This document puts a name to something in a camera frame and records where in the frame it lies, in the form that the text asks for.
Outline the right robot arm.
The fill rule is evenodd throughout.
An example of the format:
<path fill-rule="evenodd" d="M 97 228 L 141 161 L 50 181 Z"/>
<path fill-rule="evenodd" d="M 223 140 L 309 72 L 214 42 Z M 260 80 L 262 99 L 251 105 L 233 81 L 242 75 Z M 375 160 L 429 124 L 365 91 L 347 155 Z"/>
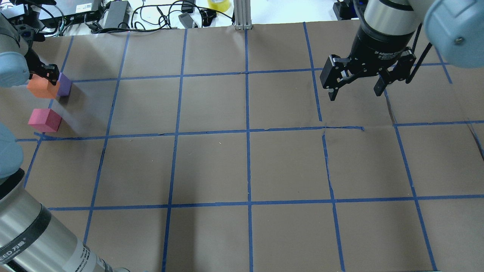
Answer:
<path fill-rule="evenodd" d="M 377 96 L 395 81 L 410 83 L 431 48 L 449 64 L 483 67 L 482 0 L 337 0 L 335 14 L 358 18 L 347 57 L 329 55 L 320 81 L 334 101 L 344 85 L 378 76 Z"/>

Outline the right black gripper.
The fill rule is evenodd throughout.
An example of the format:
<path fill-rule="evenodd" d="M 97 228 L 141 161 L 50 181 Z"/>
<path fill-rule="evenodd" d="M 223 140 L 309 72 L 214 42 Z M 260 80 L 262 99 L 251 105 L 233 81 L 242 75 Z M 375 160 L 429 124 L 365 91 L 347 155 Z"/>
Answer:
<path fill-rule="evenodd" d="M 408 47 L 413 34 L 389 36 L 360 26 L 349 57 L 329 55 L 325 62 L 320 81 L 323 88 L 328 90 L 330 100 L 334 101 L 340 88 L 362 74 L 378 73 L 380 78 L 374 86 L 378 97 L 389 84 L 408 79 L 416 61 L 414 51 Z M 387 68 L 393 64 L 396 64 L 395 67 L 388 71 Z"/>

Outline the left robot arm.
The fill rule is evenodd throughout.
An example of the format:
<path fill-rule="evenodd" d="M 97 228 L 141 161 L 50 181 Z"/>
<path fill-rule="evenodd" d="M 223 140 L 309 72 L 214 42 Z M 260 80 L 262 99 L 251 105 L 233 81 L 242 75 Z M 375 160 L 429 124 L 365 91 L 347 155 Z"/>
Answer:
<path fill-rule="evenodd" d="M 57 65 L 39 59 L 35 40 L 34 31 L 25 36 L 1 15 L 1 87 L 33 81 L 55 98 L 70 82 Z M 1 125 L 1 266 L 11 272 L 126 272 L 112 268 L 25 190 L 22 162 L 22 147 Z"/>

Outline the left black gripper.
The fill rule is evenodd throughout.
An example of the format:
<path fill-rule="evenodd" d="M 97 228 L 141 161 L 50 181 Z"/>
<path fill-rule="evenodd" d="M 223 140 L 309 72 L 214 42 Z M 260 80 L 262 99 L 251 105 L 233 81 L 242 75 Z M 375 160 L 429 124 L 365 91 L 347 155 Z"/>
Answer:
<path fill-rule="evenodd" d="M 20 37 L 21 45 L 25 48 L 22 54 L 26 58 L 26 63 L 30 74 L 36 74 L 46 79 L 53 86 L 57 85 L 59 80 L 59 69 L 57 64 L 44 64 L 38 57 L 38 54 L 32 49 L 34 42 L 44 42 L 45 35 L 39 33 L 28 25 L 17 25 L 17 34 Z"/>

